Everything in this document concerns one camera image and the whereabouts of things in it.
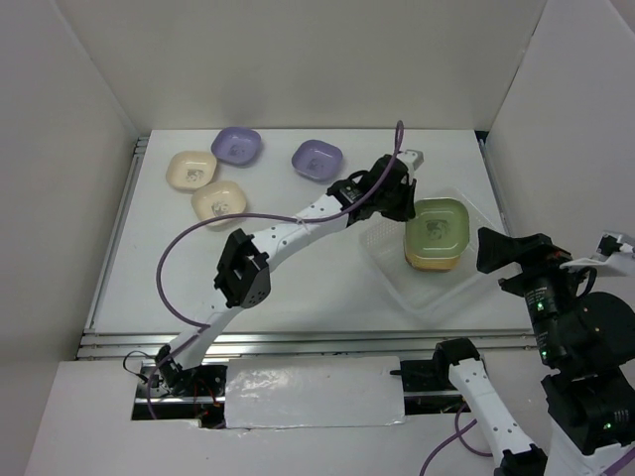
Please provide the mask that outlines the green panda plate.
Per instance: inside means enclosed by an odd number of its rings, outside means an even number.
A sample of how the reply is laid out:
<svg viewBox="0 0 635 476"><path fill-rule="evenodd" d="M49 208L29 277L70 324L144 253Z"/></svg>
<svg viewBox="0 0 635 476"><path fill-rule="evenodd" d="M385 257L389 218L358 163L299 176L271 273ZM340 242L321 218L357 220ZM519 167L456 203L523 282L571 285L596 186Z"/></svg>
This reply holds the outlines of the green panda plate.
<svg viewBox="0 0 635 476"><path fill-rule="evenodd" d="M441 197L415 203L415 217L405 226L404 253L412 251L461 256L468 244L469 214L461 201Z"/></svg>

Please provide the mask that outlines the yellow panda plate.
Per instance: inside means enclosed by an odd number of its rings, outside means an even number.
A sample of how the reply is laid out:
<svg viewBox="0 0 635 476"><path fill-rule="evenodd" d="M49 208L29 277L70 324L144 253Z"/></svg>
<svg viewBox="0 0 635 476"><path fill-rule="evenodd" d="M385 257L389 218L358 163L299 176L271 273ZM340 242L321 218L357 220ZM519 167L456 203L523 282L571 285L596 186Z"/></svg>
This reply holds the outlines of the yellow panda plate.
<svg viewBox="0 0 635 476"><path fill-rule="evenodd" d="M412 268L454 269L460 261L458 254L405 252L405 259Z"/></svg>

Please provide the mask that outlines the cream panda plate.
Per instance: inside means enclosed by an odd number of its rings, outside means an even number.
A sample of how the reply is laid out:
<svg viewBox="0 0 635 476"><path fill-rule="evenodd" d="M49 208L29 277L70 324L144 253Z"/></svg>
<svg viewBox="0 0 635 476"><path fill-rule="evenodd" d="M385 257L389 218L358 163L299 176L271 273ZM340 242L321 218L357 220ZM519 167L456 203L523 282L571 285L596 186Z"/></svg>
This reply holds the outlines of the cream panda plate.
<svg viewBox="0 0 635 476"><path fill-rule="evenodd" d="M247 208L247 197L234 181L221 180L199 188L190 204L199 221L229 214L241 214Z"/></svg>
<svg viewBox="0 0 635 476"><path fill-rule="evenodd" d="M166 171L166 181L174 189L194 191L212 182L217 159L212 153L183 151L175 154Z"/></svg>

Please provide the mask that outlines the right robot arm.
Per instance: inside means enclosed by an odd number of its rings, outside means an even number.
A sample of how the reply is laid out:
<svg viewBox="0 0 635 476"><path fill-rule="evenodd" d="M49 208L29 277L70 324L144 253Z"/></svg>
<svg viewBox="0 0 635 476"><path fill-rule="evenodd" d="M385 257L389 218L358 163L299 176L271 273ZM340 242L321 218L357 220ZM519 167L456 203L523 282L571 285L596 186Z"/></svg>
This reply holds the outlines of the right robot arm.
<svg viewBox="0 0 635 476"><path fill-rule="evenodd" d="M634 311L596 292L598 277L634 273L634 240L603 233L590 258L575 259L550 237L513 238L482 227L476 268L493 273L512 263L518 275L500 289L525 301L540 359L552 436L541 449L511 416L473 343L437 345L432 375L455 388L475 416L497 475L615 475L634 458L634 388L621 367L634 358Z"/></svg>

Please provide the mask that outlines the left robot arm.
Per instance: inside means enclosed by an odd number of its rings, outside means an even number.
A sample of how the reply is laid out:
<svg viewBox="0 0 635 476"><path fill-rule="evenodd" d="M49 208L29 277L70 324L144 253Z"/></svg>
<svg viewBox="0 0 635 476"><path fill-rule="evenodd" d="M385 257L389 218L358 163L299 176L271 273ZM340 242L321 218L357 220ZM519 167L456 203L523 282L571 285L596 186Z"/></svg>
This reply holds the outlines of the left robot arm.
<svg viewBox="0 0 635 476"><path fill-rule="evenodd" d="M420 151L385 155L370 170L334 182L292 217L272 215L272 226L254 233L232 231L216 266L205 319L189 319L169 301L164 303L188 329L163 345L155 358L162 386L175 396L191 391L212 342L239 312L264 301L272 273L294 254L375 213L396 222L413 218L415 171L423 161Z"/></svg>

